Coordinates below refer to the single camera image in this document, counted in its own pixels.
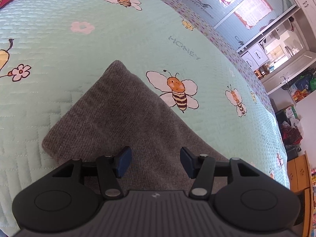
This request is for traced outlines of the mint green quilted bedspread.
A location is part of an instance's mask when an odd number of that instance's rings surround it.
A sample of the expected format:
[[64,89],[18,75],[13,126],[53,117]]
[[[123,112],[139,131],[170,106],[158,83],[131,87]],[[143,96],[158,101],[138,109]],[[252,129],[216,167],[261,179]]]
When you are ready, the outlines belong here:
[[13,0],[1,3],[1,231],[18,231],[12,201],[55,168],[41,143],[114,61],[192,80],[197,109],[181,119],[227,157],[289,187],[267,93],[208,23],[177,0]]

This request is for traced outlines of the wooden desk with drawers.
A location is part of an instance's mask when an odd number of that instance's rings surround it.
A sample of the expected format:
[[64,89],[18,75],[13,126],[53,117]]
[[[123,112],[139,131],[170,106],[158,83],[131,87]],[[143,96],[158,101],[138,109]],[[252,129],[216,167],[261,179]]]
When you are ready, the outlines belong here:
[[301,236],[312,236],[315,198],[312,173],[307,152],[287,162],[290,190],[301,200],[303,232]]

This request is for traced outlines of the white drawer cabinet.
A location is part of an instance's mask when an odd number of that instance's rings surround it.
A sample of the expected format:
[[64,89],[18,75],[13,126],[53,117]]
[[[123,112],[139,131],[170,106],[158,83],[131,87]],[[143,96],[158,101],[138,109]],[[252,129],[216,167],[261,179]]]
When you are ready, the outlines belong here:
[[244,54],[242,59],[248,63],[249,67],[254,71],[266,63],[269,58],[260,44],[256,43]]

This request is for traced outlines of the sliding door wardrobe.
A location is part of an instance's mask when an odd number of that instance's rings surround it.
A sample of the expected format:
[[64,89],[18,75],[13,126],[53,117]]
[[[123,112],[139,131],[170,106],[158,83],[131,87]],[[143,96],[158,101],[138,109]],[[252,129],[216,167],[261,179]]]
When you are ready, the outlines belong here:
[[295,0],[181,0],[215,29],[235,51],[296,7]]

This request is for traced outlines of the dark red clothes pile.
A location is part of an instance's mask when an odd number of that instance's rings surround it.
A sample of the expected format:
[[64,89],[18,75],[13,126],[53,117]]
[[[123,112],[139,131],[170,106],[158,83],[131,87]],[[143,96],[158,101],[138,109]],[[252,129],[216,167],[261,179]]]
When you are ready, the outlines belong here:
[[303,139],[298,128],[290,126],[286,121],[281,124],[281,136],[285,145],[299,145]]

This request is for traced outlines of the grey knit trousers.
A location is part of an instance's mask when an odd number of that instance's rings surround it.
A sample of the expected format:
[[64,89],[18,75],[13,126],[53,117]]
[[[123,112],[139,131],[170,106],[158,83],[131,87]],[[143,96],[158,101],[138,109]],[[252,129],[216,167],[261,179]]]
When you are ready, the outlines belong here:
[[182,147],[217,161],[225,157],[203,141],[119,60],[52,127],[43,150],[58,164],[94,161],[132,149],[119,180],[128,190],[189,190],[192,183],[179,158]]

